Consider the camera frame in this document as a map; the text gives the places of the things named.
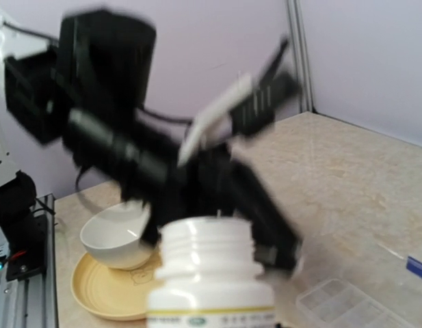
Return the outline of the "clear plastic pill organizer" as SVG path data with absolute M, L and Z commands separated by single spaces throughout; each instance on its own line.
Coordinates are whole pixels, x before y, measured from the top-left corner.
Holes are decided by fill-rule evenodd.
M 422 327 L 422 280 L 386 251 L 309 245 L 295 306 L 307 327 Z

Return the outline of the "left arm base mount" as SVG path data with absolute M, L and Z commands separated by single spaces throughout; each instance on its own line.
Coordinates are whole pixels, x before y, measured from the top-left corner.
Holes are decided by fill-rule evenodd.
M 0 229 L 10 253 L 3 261 L 6 280 L 22 281 L 47 270 L 47 215 L 55 212 L 37 198 L 36 186 L 26 173 L 0 186 Z

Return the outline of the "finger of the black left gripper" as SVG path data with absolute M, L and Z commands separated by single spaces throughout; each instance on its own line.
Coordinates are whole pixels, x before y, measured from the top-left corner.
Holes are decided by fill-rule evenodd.
M 252 223 L 254 259 L 267 267 L 294 273 L 300 263 L 302 237 L 250 167 L 236 163 L 230 177 L 235 208 Z

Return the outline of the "white pill bottle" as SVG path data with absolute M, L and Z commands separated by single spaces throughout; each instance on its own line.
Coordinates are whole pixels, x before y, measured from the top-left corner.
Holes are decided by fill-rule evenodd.
M 161 286 L 147 298 L 147 327 L 275 327 L 272 287 L 259 280 L 251 224 L 195 217 L 161 229 Z

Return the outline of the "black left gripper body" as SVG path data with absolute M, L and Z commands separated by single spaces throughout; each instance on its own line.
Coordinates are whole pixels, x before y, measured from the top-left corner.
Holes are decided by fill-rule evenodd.
M 171 169 L 168 178 L 142 198 L 152 207 L 143 239 L 155 245 L 158 228 L 188 217 L 239 212 L 252 223 L 253 237 L 265 244 L 265 190 L 253 170 L 234 159 L 228 147 L 201 152 L 191 163 Z

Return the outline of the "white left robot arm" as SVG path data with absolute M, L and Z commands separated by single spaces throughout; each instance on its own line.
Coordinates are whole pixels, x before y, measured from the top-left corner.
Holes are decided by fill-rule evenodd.
M 178 141 L 137 116 L 145 110 L 156 37 L 144 18 L 103 8 L 69 14 L 56 42 L 3 58 L 6 107 L 40 144 L 61 140 L 79 167 L 115 180 L 124 200 L 149 203 L 148 245 L 158 243 L 167 223 L 238 212 L 265 250 L 256 259 L 293 272 L 302 237 L 230 147 L 232 138 L 251 139 L 271 126 L 279 108 L 300 93 L 280 69 L 289 40 L 280 41 L 258 79 L 240 79 L 185 120 L 185 138 Z

